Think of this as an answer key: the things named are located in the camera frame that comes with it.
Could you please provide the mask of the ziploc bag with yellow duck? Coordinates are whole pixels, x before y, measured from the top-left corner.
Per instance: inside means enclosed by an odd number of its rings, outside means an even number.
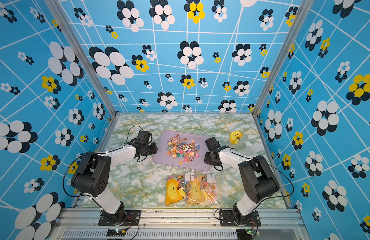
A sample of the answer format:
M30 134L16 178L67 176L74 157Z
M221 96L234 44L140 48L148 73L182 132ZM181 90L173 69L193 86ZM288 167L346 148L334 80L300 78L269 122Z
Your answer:
M242 150L251 148L253 144L241 131L233 131L230 133L230 146Z

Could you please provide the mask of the pile of colourful candies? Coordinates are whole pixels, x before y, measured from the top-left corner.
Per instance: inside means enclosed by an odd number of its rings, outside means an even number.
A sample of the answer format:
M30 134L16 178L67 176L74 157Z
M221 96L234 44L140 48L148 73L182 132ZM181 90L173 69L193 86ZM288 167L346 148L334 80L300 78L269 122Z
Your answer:
M188 141L188 138L177 134L168 140L166 154L183 165L200 157L200 145L195 140Z

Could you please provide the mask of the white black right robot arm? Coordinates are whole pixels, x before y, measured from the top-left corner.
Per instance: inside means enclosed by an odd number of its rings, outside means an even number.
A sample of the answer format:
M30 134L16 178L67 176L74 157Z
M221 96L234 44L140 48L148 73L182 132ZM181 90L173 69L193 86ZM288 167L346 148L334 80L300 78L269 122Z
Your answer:
M259 155L247 157L228 146L221 146L216 138L205 141L208 151L204 162L224 169L224 164L239 170L245 194L234 204L232 217L235 224L245 226L257 219L256 208L280 190L280 185L271 165Z

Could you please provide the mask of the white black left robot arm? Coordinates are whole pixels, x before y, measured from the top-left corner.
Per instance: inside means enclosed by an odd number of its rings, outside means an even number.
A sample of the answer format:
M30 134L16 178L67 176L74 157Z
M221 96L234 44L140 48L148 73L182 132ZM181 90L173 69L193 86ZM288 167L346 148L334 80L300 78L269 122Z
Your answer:
M123 147L103 153L85 153L71 179L71 185L84 195L92 197L100 206L100 216L105 222L115 226L120 226L125 221L133 223L125 211L124 203L108 187L110 169L125 160L154 155L157 150L156 143L152 142L152 134L141 130L136 138Z

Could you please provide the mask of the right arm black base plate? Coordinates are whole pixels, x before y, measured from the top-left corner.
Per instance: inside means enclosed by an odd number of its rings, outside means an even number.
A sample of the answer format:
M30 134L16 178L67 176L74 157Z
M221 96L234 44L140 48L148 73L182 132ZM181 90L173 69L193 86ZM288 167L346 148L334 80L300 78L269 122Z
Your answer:
M243 216L238 210L219 210L217 220L222 227L260 227L262 225L259 212Z

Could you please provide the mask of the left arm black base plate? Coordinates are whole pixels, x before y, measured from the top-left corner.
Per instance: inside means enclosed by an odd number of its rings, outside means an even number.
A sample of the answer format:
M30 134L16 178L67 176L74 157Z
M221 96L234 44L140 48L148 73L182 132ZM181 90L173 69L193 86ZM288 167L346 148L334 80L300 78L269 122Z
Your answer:
M104 211L100 212L99 226L137 226L141 217L141 210L124 210L123 212L111 215Z

